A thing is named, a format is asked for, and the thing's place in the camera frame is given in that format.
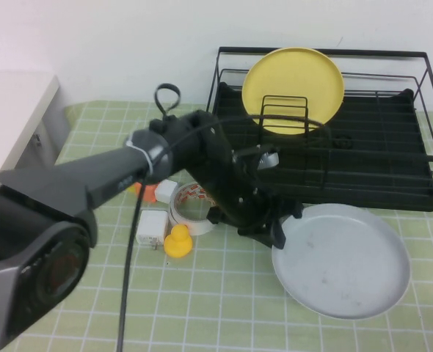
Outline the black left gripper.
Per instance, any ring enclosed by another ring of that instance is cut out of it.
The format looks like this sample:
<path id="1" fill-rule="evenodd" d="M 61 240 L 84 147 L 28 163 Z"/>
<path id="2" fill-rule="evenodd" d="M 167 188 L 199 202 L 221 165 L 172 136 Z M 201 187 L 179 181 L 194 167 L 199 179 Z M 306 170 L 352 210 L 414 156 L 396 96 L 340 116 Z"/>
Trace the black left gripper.
<path id="1" fill-rule="evenodd" d="M 290 216 L 302 218 L 305 207 L 265 186 L 258 179 L 257 163 L 255 156 L 206 156 L 209 179 L 203 188 L 216 203 L 207 219 L 236 227 L 242 237 L 271 241 L 273 247 L 283 249 L 283 222 Z"/>

